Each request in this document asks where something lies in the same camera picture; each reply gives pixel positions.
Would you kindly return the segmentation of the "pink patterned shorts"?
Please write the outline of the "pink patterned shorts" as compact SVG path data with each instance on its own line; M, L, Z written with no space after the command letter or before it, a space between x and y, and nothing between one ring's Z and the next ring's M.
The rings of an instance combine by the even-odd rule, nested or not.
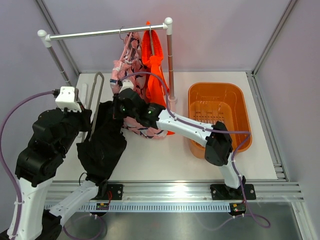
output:
M110 87L113 94L118 94L121 81L128 77L134 84L133 91L146 102L150 103L146 97L147 77L151 73L142 62L142 39L138 32L132 32L126 55L122 61L115 60L111 72Z

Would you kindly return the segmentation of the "black shorts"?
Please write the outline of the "black shorts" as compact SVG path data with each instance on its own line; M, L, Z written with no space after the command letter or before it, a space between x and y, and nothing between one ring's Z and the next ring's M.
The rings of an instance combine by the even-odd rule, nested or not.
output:
M124 121L114 119L113 110L112 101L100 103L91 139L76 145L77 157L87 173L87 179L96 184L111 177L127 146L126 138L121 133Z

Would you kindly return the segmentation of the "grey clothes hanger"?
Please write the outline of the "grey clothes hanger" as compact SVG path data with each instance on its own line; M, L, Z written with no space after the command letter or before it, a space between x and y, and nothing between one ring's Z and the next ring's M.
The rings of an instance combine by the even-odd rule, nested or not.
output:
M104 75L100 71L98 71L93 78L93 84L92 84L91 93L90 93L89 102L88 102L88 107L90 110L92 110L91 131L87 135L88 140L92 138L92 134L94 133L96 128L98 110L101 102L101 95L104 87L104 82L105 82Z

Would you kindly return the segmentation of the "pink clothes hanger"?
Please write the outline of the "pink clothes hanger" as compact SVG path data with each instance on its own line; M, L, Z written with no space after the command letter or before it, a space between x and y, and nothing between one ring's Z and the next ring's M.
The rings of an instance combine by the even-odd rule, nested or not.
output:
M130 39L131 39L131 37L132 37L132 33L133 33L133 32L129 32L129 33L126 35L125 38L122 38L124 46L123 46L122 54L121 54L121 56L120 56L120 58L119 58L120 61L123 60L123 58L125 57L125 55L126 55L126 53L127 53L127 50L128 50L128 47L129 47L129 43L130 43Z

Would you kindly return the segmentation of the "orange shorts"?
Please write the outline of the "orange shorts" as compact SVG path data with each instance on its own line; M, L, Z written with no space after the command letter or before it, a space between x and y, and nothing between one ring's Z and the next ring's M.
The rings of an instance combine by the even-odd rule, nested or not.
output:
M149 29L144 32L142 37L141 59L142 63L151 73L151 75L147 77L145 94L150 103L159 104L167 108L165 97L166 93L170 93L170 90L162 70L162 61L164 59L162 45L155 30L152 30L152 38L154 46L153 56L150 45Z

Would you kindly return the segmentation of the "brown clothes hanger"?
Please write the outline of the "brown clothes hanger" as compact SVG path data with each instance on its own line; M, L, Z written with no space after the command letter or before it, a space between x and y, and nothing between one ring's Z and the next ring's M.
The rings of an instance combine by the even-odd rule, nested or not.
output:
M154 49L154 42L153 42L153 35L152 35L152 28L151 25L149 27L149 38L150 38L150 48L151 48L151 55L154 56L155 55L155 49Z

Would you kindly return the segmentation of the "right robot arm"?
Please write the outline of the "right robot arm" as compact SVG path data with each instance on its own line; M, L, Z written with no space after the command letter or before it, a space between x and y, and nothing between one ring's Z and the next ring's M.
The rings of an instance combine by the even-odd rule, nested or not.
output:
M115 94L113 104L116 119L130 117L145 128L174 132L203 146L205 160L218 167L224 179L219 187L212 185L211 192L227 200L246 200L246 178L236 167L233 132L222 122L208 124L183 117L157 103L146 103L130 88Z

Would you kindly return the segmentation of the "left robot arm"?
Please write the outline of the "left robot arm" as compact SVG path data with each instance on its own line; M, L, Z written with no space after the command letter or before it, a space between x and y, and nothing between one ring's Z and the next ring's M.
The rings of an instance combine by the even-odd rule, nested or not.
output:
M58 167L80 132L91 129L92 111L44 111L33 123L33 135L19 154L15 169L20 196L8 237L15 240L55 240L66 221L87 201L103 199L106 185L87 179L64 200L45 209L47 193Z

